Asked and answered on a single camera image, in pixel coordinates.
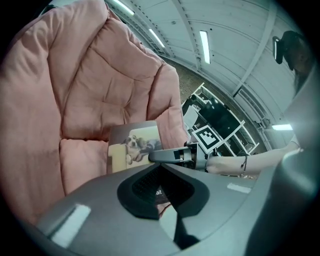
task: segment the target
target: ceiling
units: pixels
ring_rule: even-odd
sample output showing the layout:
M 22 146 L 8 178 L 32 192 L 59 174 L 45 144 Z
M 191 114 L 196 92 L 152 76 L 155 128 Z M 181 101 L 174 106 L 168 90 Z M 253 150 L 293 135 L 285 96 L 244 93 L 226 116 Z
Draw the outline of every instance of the ceiling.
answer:
M 105 0 L 145 46 L 209 80 L 252 121 L 268 119 L 272 125 L 286 123 L 283 113 L 294 96 L 295 76 L 285 61 L 281 65 L 275 62 L 272 37 L 281 38 L 285 31 L 299 29 L 276 3 L 270 0 L 120 1 L 135 14 L 130 15 L 113 0 Z M 52 1 L 57 6 L 68 2 L 73 1 Z M 205 62 L 200 31 L 208 34 L 210 64 Z M 245 100 L 243 93 L 250 99 Z M 292 133 L 283 134 L 266 132 L 274 148 L 289 142 Z

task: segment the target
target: dog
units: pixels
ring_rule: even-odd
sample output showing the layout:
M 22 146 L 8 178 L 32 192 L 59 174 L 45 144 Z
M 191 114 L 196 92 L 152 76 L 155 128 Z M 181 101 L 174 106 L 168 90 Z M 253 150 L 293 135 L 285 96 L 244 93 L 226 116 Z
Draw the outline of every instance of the dog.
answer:
M 126 147 L 126 163 L 128 165 L 131 165 L 133 161 L 140 162 L 143 158 L 143 155 L 141 154 L 141 145 L 139 145 L 139 139 L 135 135 L 128 136 L 123 144 L 125 144 Z

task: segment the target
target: pink cushion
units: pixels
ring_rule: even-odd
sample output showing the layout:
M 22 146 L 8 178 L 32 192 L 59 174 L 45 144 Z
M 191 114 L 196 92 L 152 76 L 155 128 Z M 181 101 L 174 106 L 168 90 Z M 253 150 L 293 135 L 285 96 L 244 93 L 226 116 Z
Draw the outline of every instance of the pink cushion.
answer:
M 165 148 L 187 140 L 176 70 L 103 0 L 53 9 L 17 34 L 0 68 L 0 186 L 35 223 L 106 174 L 110 128 L 156 120 Z

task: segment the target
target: pink chair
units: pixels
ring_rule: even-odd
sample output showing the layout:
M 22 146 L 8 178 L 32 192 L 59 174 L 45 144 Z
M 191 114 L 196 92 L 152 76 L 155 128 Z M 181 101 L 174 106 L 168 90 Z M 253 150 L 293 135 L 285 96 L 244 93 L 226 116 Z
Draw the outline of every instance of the pink chair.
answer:
M 164 148 L 184 129 L 176 70 L 103 0 L 53 9 L 12 41 L 0 67 L 0 187 L 31 223 L 106 174 L 114 125 L 156 120 Z

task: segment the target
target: person's arm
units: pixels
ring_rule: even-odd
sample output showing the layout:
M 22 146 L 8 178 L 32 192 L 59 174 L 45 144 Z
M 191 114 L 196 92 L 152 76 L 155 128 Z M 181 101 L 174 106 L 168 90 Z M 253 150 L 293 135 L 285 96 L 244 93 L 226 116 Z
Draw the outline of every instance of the person's arm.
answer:
M 273 149 L 261 154 L 250 155 L 246 161 L 246 175 L 257 175 L 262 169 L 277 165 L 285 154 L 299 149 L 299 146 L 291 141 L 286 147 Z M 236 175 L 243 173 L 245 156 L 212 156 L 208 159 L 206 169 L 209 173 L 222 175 Z

